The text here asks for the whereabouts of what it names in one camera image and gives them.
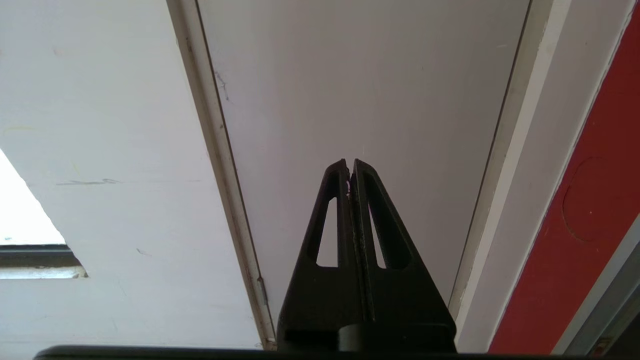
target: red wall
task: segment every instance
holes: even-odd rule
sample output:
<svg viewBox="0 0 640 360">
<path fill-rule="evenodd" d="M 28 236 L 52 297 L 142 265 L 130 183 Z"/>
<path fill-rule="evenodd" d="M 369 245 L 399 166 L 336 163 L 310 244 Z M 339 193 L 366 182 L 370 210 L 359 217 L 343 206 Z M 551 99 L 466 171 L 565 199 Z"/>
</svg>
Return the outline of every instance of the red wall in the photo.
<svg viewBox="0 0 640 360">
<path fill-rule="evenodd" d="M 491 353 L 549 354 L 640 213 L 638 10 L 511 296 Z"/>
</svg>

